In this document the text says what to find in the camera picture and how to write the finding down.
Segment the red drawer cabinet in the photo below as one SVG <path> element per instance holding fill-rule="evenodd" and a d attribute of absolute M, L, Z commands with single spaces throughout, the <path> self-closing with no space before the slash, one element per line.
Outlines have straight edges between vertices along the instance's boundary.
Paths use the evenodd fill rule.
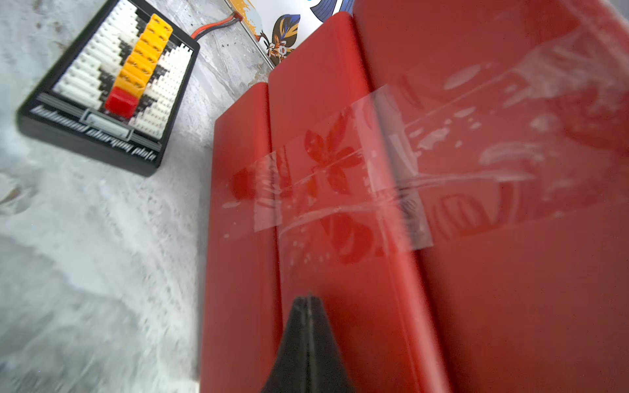
<path fill-rule="evenodd" d="M 293 301 L 356 392 L 628 389 L 628 20 L 358 1 L 215 123 L 200 389 L 262 392 Z"/>

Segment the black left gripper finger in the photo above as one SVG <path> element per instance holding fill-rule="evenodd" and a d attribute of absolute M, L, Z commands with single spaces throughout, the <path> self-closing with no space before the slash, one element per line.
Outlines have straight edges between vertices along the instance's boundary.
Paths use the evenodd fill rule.
<path fill-rule="evenodd" d="M 324 303 L 293 301 L 275 364 L 263 392 L 354 392 Z"/>

